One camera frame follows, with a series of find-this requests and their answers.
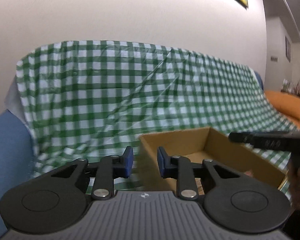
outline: sofa armrest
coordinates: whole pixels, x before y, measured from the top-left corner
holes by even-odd
[[[0,115],[0,198],[28,180],[34,166],[31,136],[24,124],[6,110]],[[0,217],[0,236],[6,231]]]

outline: gray ribbed surface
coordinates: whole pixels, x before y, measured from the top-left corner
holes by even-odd
[[[9,231],[4,240],[288,240],[280,231],[245,236],[219,228],[208,220],[199,205],[183,201],[171,191],[118,191],[108,201],[95,201],[85,217],[72,227],[53,234],[31,236]]]

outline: green and white checkered cloth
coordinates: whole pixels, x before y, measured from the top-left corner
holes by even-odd
[[[18,62],[17,83],[37,155],[34,176],[79,157],[95,162],[122,154],[128,145],[137,154],[142,133],[295,129],[268,103],[250,68],[178,48],[119,41],[45,45]],[[289,153],[255,151],[285,169]],[[115,180],[116,189],[141,187],[136,174]]]

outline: orange cushion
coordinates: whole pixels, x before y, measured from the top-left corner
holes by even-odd
[[[282,114],[288,115],[300,121],[300,98],[288,93],[265,91],[269,102]]]
[[[288,115],[286,115],[286,118],[288,118],[291,122],[293,122],[300,129],[300,120],[293,118],[291,116],[288,116]]]

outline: black object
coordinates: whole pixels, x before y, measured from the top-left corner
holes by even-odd
[[[9,231],[2,240],[58,239],[282,239],[290,203],[279,190],[216,161],[191,163],[158,148],[163,178],[172,191],[114,192],[127,178],[133,151],[88,164],[78,159],[9,190],[0,213]],[[91,177],[91,196],[85,191]],[[201,178],[205,195],[198,195]]]
[[[300,131],[232,132],[229,139],[233,142],[250,143],[260,149],[290,151],[295,172],[300,167]],[[284,231],[294,240],[300,240],[300,211],[293,213]]]

